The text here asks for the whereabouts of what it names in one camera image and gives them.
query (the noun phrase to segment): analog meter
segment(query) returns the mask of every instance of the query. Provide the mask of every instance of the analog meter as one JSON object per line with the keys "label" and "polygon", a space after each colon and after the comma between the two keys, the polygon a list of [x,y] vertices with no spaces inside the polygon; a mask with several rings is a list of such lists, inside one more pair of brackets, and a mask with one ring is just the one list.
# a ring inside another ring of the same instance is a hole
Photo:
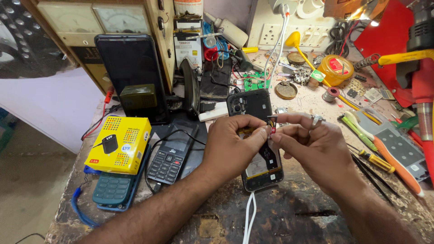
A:
{"label": "analog meter", "polygon": [[106,33],[151,34],[143,5],[93,4]]}
{"label": "analog meter", "polygon": [[40,2],[38,9],[68,46],[95,46],[93,38],[104,33],[91,3]]}

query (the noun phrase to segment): sim tray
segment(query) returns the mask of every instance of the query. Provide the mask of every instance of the sim tray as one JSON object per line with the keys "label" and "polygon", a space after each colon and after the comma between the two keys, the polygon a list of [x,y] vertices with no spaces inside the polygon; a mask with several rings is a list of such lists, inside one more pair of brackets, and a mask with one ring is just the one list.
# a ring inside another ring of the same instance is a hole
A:
{"label": "sim tray", "polygon": [[268,139],[270,139],[270,136],[274,133],[276,133],[276,125],[277,125],[277,116],[267,116],[267,125],[271,127],[270,134],[268,135]]}

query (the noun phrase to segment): white cable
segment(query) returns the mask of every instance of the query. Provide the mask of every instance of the white cable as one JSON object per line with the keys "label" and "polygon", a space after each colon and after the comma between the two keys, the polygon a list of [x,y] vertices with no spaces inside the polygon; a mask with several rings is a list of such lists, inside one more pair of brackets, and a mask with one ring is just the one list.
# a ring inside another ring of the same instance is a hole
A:
{"label": "white cable", "polygon": [[280,60],[280,56],[282,55],[282,52],[283,52],[283,42],[285,41],[285,34],[286,34],[286,27],[288,26],[288,22],[289,22],[289,16],[286,16],[285,17],[285,20],[286,21],[284,21],[284,25],[283,25],[283,28],[282,28],[282,32],[281,32],[281,35],[279,36],[279,39],[277,40],[277,44],[279,43],[279,40],[280,40],[280,52],[279,52],[279,56],[277,57],[277,61],[276,61],[276,63],[274,64],[274,67],[273,67],[273,71],[271,72],[271,76],[270,76],[270,86],[268,86],[268,90],[270,90],[270,87],[271,87],[271,82],[273,81],[273,76],[274,76],[274,72],[275,72],[275,70],[276,70],[276,68],[277,68],[277,65],[279,64],[279,60]]}
{"label": "white cable", "polygon": [[267,62],[265,62],[265,66],[264,66],[265,84],[267,83],[267,78],[266,77],[267,77],[267,65],[268,65],[268,62],[270,61],[270,59],[271,59],[271,57],[273,55],[274,50],[276,49],[277,45],[279,44],[279,39],[281,38],[281,35],[283,33],[283,28],[285,28],[285,23],[286,23],[285,7],[284,7],[283,4],[281,4],[279,6],[279,12],[281,13],[282,18],[283,18],[283,25],[282,25],[282,30],[280,31],[279,38],[277,39],[276,44],[273,47],[273,50],[270,52],[270,55],[268,56]]}
{"label": "white cable", "polygon": [[[252,215],[252,219],[250,220],[250,224],[249,224],[249,210],[250,210],[250,203],[252,202],[253,199],[253,215]],[[255,199],[255,191],[253,191],[250,194],[249,197],[249,201],[247,202],[247,208],[246,208],[246,225],[244,227],[244,239],[243,239],[243,244],[248,244],[249,243],[249,239],[250,239],[250,232],[252,230],[252,225],[253,225],[253,221],[255,219],[256,216],[256,199]]]}

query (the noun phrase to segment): metal coil spring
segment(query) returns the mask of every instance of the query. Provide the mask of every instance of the metal coil spring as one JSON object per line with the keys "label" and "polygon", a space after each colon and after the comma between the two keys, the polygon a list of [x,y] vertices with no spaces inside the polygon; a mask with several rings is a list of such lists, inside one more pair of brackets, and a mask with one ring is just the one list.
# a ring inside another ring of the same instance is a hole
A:
{"label": "metal coil spring", "polygon": [[374,54],[372,54],[371,56],[369,56],[369,57],[367,57],[367,58],[365,58],[365,59],[363,59],[363,60],[357,62],[357,63],[354,65],[354,70],[355,70],[355,71],[358,71],[359,69],[361,69],[361,68],[363,68],[363,67],[371,66],[371,65],[373,65],[373,64],[376,64],[376,63],[378,63],[378,59],[379,59],[380,57],[381,57],[380,54],[378,54],[378,53],[374,53]]}
{"label": "metal coil spring", "polygon": [[418,103],[419,129],[422,141],[433,140],[433,120],[432,120],[433,103]]}

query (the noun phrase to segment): meter dial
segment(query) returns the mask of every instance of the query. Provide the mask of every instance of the meter dial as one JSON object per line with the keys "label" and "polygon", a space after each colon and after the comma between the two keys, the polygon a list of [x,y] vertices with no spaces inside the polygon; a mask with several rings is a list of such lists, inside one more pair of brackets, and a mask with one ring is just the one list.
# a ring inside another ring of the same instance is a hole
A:
{"label": "meter dial", "polygon": [[91,3],[40,2],[38,8],[58,33],[102,33]]}
{"label": "meter dial", "polygon": [[93,9],[106,33],[151,34],[142,5],[94,4]]}

